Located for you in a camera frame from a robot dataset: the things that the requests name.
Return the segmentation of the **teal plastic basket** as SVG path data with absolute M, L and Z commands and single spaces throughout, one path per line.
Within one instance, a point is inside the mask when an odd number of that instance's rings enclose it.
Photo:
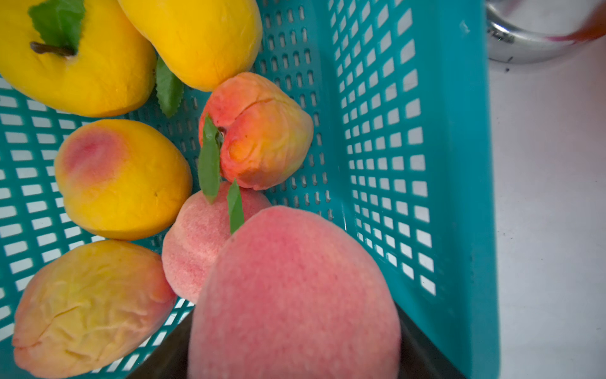
M 466 378 L 499 378 L 488 62 L 483 1 L 257 1 L 252 72 L 311 116 L 301 169 L 265 191 L 355 237 L 391 295 Z M 1 76 L 1 378 L 28 282 L 99 241 L 65 213 L 53 161 L 94 121 Z

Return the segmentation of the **pink peach bottom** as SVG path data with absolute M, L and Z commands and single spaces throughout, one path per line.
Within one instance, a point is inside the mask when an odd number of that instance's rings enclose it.
M 162 264 L 167 282 L 177 296 L 193 304 L 230 238 L 229 189 L 230 183 L 223 182 L 212 204 L 201 191 L 189 197 L 163 240 Z

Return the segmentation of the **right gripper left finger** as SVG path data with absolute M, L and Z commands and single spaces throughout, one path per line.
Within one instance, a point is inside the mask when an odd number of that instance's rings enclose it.
M 127 379 L 186 379 L 193 313 Z

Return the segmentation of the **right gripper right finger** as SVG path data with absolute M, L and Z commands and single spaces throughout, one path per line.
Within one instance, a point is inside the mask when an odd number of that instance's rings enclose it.
M 401 325 L 399 379 L 465 379 L 399 305 Z

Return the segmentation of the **orange red peach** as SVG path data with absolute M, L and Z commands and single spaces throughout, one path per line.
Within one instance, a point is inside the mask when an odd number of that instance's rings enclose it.
M 274 82 L 244 72 L 219 85 L 199 124 L 198 178 L 214 202 L 222 180 L 266 190 L 285 182 L 305 160 L 312 118 Z

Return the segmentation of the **pink peach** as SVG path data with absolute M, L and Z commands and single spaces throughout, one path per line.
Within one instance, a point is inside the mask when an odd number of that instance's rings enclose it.
M 229 189 L 230 183 L 223 182 L 212 204 L 201 191 L 189 197 L 163 240 L 162 264 L 167 282 L 177 296 L 193 304 L 230 238 Z
M 315 213 L 272 206 L 221 249 L 197 300 L 190 378 L 395 378 L 401 328 L 376 262 Z

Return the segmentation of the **yellow red peach top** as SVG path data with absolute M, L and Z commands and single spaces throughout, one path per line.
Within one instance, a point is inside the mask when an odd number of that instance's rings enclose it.
M 104 238 L 134 241 L 162 232 L 192 194 L 177 147 L 144 123 L 102 119 L 72 132 L 55 157 L 67 216 Z

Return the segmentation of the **yellow peach red spot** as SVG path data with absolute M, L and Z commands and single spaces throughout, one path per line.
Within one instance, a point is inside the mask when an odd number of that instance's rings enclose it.
M 121 1 L 134 28 L 156 49 L 152 79 L 164 115 L 173 116 L 187 87 L 210 92 L 250 70 L 263 35 L 254 1 Z

